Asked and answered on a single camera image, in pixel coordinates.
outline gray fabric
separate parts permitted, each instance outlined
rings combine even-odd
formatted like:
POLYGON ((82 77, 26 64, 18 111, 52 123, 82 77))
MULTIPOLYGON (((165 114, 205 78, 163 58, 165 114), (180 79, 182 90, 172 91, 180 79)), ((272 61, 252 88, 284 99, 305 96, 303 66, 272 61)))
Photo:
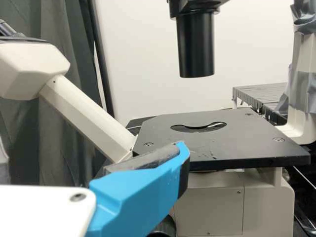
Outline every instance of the gray fabric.
MULTIPOLYGON (((100 103, 86 0, 2 0, 0 18, 26 36, 48 40, 71 62, 66 77, 100 103)), ((87 186, 104 157, 45 101, 0 99, 0 135, 14 184, 87 186)))
POLYGON ((6 154, 2 139, 0 136, 0 184, 9 184, 9 157, 6 154))
POLYGON ((291 10, 295 32, 306 35, 316 32, 316 0, 294 0, 291 10))

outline microscope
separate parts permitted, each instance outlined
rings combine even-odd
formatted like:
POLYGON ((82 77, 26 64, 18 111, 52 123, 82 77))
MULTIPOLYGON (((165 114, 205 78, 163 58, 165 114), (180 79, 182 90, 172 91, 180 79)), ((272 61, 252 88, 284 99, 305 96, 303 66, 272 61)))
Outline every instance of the microscope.
MULTIPOLYGON (((167 2, 177 21, 180 76, 213 75, 214 15, 228 0, 167 2)), ((63 235, 59 227, 92 237, 168 236, 168 228, 178 237, 293 236, 294 191, 282 167, 309 164, 310 154, 253 110, 161 115, 134 132, 64 77, 70 64, 56 47, 4 21, 0 34, 0 96, 43 98, 113 162, 90 190, 0 186, 1 211, 13 218, 17 205, 24 233, 32 221, 39 236, 47 229, 63 235), (36 196, 18 202, 26 192, 36 196)), ((4 229, 22 233, 15 224, 4 229)))

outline black cable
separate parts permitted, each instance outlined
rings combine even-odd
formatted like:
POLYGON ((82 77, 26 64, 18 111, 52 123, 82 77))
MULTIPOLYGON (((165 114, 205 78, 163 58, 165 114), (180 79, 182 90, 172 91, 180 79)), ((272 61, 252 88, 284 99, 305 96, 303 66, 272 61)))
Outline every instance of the black cable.
POLYGON ((109 113, 109 115, 115 118, 112 96, 111 96, 111 89, 110 89, 110 84, 109 84, 108 71, 107 71, 104 49, 103 49, 102 40, 101 40, 101 33, 97 25, 95 0, 88 0, 88 6, 89 6, 89 11, 90 11, 90 16, 91 16, 95 48, 96 48, 98 61, 99 61, 101 81, 102 81, 103 92, 105 96, 105 104, 106 104, 107 112, 109 113))

